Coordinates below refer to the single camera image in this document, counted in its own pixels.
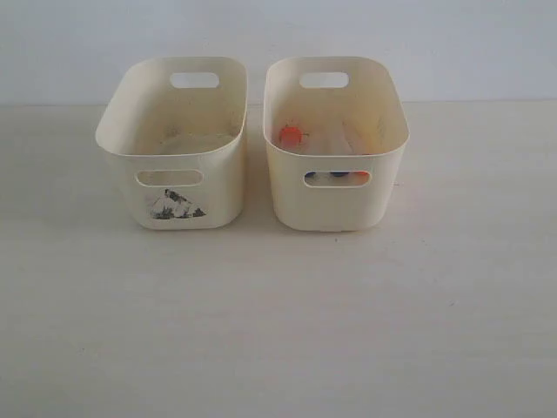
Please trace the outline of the cream plastic bin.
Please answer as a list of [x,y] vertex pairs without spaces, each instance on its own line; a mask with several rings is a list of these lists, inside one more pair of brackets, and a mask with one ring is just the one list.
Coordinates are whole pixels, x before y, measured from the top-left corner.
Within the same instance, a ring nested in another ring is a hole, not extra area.
[[[279,130],[307,133],[297,147]],[[265,81],[263,134],[273,208],[300,231],[358,231],[383,218],[409,130],[388,70],[365,57],[291,57]],[[308,172],[314,178],[305,179]],[[330,172],[348,172],[334,178]],[[355,172],[369,172],[363,180]]]
[[131,216],[154,230],[216,228],[245,199],[248,79],[229,57],[133,65],[97,126]]

